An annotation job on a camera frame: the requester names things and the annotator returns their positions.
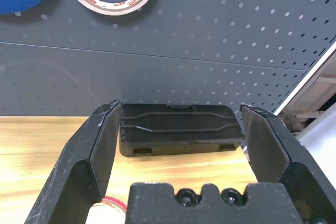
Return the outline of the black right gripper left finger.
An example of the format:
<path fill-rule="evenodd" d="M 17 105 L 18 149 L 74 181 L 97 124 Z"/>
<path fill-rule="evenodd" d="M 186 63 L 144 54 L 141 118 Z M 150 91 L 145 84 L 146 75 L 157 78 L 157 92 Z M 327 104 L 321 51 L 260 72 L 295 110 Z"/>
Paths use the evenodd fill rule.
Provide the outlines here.
<path fill-rule="evenodd" d="M 106 195 L 118 141 L 121 101 L 103 104 L 65 144 L 26 223 L 85 223 Z"/>

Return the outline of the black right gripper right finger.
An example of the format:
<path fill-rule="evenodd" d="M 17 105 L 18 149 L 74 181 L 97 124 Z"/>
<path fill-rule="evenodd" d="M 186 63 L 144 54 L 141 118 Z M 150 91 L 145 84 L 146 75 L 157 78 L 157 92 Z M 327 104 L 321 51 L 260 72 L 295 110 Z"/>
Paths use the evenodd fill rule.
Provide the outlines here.
<path fill-rule="evenodd" d="M 281 118 L 242 104 L 247 151 L 259 182 L 284 185 L 304 223 L 335 223 L 335 188 Z"/>

